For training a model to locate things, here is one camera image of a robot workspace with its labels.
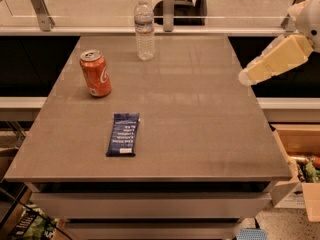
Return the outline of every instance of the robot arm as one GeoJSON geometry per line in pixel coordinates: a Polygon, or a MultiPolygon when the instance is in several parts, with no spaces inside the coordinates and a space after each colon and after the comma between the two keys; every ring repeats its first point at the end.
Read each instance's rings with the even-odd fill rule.
{"type": "Polygon", "coordinates": [[[277,37],[239,73],[246,86],[265,81],[307,62],[310,54],[320,52],[320,0],[306,0],[288,10],[298,34],[277,37]]]}

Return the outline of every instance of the office chair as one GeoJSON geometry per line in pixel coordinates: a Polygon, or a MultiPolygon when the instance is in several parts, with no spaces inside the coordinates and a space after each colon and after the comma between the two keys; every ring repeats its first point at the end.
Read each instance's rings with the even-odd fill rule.
{"type": "MultiPolygon", "coordinates": [[[[174,25],[205,25],[207,0],[174,0],[174,25]]],[[[163,1],[154,7],[154,22],[163,24],[163,1]]]]}

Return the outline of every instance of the red soda can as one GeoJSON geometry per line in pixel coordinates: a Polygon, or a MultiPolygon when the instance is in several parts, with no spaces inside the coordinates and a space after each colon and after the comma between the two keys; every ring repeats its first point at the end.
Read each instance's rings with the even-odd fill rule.
{"type": "Polygon", "coordinates": [[[107,62],[98,50],[88,50],[80,55],[80,65],[92,96],[103,97],[111,92],[107,62]]]}

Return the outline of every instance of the can top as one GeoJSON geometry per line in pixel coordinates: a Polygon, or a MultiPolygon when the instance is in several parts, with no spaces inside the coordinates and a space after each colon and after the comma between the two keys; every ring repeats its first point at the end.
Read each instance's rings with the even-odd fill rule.
{"type": "Polygon", "coordinates": [[[99,50],[87,50],[80,55],[82,61],[95,61],[101,57],[99,50]]]}

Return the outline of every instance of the water bottle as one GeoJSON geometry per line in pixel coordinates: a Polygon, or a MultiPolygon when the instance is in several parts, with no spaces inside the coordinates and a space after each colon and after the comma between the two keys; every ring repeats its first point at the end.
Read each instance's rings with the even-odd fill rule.
{"type": "Polygon", "coordinates": [[[155,54],[153,10],[148,0],[138,2],[134,9],[138,57],[141,60],[151,60],[155,54]]]}

